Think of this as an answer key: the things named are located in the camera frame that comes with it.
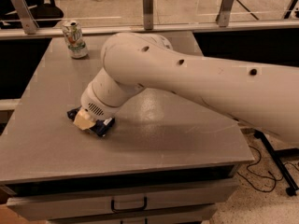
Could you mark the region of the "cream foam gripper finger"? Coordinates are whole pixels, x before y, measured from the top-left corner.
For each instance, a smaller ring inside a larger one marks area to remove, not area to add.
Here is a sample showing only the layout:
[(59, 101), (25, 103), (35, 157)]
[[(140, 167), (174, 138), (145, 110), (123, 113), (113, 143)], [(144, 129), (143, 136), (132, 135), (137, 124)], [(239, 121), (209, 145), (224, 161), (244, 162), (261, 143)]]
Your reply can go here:
[(73, 123), (81, 130), (87, 130), (96, 124), (96, 120), (85, 109), (81, 108)]

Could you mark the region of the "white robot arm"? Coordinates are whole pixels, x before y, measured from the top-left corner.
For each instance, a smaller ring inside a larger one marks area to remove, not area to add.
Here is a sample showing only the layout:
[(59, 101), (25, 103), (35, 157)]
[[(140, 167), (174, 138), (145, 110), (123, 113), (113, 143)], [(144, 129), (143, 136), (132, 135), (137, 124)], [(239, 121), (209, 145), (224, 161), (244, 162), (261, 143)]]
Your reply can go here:
[(299, 144), (299, 69), (188, 55), (161, 35), (118, 33), (81, 96), (81, 130), (115, 116), (146, 88), (170, 91), (289, 144)]

